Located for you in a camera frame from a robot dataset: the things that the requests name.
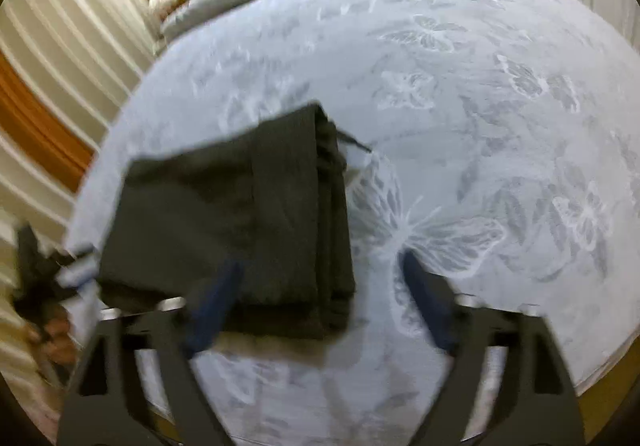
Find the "black pants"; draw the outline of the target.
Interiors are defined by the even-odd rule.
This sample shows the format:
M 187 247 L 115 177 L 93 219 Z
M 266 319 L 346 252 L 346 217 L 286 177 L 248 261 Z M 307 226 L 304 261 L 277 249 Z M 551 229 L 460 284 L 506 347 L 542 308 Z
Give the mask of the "black pants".
M 102 301 L 139 313 L 242 265 L 232 333 L 324 339 L 349 321 L 356 281 L 347 136 L 310 103 L 234 139 L 130 166 L 100 258 Z

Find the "cream and orange curtains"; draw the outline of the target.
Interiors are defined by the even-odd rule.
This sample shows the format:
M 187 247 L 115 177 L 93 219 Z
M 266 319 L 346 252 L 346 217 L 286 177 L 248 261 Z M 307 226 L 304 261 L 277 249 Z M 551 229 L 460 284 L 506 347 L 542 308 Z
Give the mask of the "cream and orange curtains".
M 15 229 L 58 247 L 110 125 L 153 62 L 146 0 L 2 0 L 1 291 Z

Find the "blue butterfly bedspread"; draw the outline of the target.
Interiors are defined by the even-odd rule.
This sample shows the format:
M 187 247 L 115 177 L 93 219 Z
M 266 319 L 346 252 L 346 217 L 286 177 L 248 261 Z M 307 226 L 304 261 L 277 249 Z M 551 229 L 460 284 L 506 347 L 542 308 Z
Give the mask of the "blue butterfly bedspread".
M 403 445 L 448 365 L 397 252 L 535 304 L 585 390 L 639 332 L 639 56 L 577 0 L 254 0 L 171 43 L 102 144 L 66 244 L 122 175 L 319 101 L 349 156 L 357 292 L 331 344 L 226 334 L 194 367 L 241 444 Z

